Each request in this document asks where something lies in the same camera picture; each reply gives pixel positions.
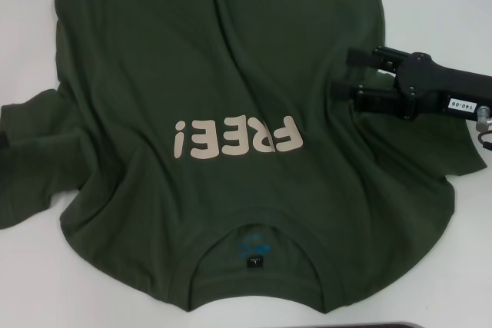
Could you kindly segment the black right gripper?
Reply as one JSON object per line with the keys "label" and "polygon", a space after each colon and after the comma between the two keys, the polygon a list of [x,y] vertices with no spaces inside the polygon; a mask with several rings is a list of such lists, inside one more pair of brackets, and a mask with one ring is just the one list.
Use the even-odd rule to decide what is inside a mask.
{"label": "black right gripper", "polygon": [[372,52],[350,48],[346,64],[397,72],[398,88],[332,84],[332,98],[349,102],[355,111],[414,120],[420,114],[445,114],[476,120],[491,108],[491,77],[447,68],[430,55],[377,47]]}

